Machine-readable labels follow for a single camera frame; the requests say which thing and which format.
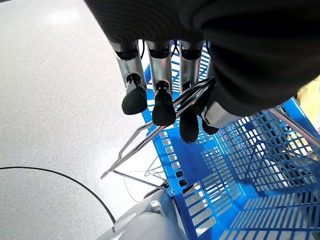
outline white tile floor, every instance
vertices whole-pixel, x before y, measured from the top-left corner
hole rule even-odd
[[[87,6],[82,0],[3,2],[0,35],[0,167],[70,175],[118,218],[135,202],[121,176],[100,175],[143,119],[122,113],[120,71]],[[150,143],[119,169],[146,170],[156,155]],[[138,201],[152,189],[130,179],[126,184]],[[0,171],[1,239],[92,240],[110,227],[98,201],[70,180],[34,170]]]

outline black sleeve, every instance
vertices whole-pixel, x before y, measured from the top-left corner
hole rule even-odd
[[[319,75],[319,0],[200,2],[183,6],[181,21],[211,41],[216,97],[227,111],[244,116],[281,104]]]

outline yellow object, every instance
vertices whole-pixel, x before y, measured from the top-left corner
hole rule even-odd
[[[320,130],[320,75],[300,88],[297,101],[314,128]]]

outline blue plastic basket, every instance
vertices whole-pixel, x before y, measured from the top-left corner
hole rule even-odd
[[[208,63],[203,48],[200,79],[205,79]],[[148,122],[154,106],[149,67],[145,76],[148,109],[142,114]],[[172,76],[176,98],[176,53]],[[295,100],[290,99],[281,109],[319,137]],[[200,129],[193,144],[181,140],[177,119],[153,143],[191,240],[320,236],[319,150],[269,112],[244,117],[212,136]]]

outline robotic hand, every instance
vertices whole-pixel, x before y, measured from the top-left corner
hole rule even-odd
[[[320,73],[318,0],[85,0],[112,45],[126,88],[123,112],[147,108],[138,40],[147,43],[155,99],[152,120],[168,126],[170,46],[180,43],[180,92],[198,81],[204,41],[215,84],[180,119],[186,142],[202,127],[214,134],[244,116],[281,104]]]

